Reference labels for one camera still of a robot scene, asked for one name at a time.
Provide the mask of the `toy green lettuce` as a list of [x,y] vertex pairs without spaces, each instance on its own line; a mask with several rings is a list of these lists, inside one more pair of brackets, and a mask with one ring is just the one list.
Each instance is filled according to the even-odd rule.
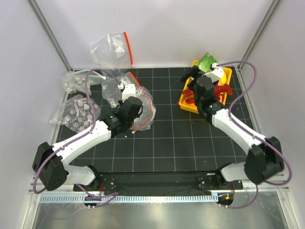
[[206,52],[204,56],[196,63],[196,66],[205,73],[210,72],[211,65],[213,63],[218,63],[218,61],[209,54],[209,52]]

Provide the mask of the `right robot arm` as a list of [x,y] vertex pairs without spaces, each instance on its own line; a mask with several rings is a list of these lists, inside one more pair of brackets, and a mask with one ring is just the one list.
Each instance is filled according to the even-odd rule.
[[246,154],[245,162],[227,164],[216,170],[216,186],[225,189],[232,181],[241,179],[259,185],[284,170],[281,144],[276,137],[267,138],[248,127],[218,100],[216,85],[223,76],[223,68],[216,63],[208,73],[195,65],[183,73],[181,82],[186,84],[184,92],[191,95],[200,117],[227,134]]

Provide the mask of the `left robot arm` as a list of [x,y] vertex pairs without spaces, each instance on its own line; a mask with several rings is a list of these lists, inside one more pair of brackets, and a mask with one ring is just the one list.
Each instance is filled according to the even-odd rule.
[[53,191],[60,186],[81,185],[96,191],[103,183],[100,173],[91,165],[78,167],[70,165],[75,158],[102,142],[106,142],[132,127],[136,118],[142,114],[142,101],[129,97],[78,134],[53,145],[44,142],[38,146],[32,165],[36,173],[34,180],[40,180],[44,190]]

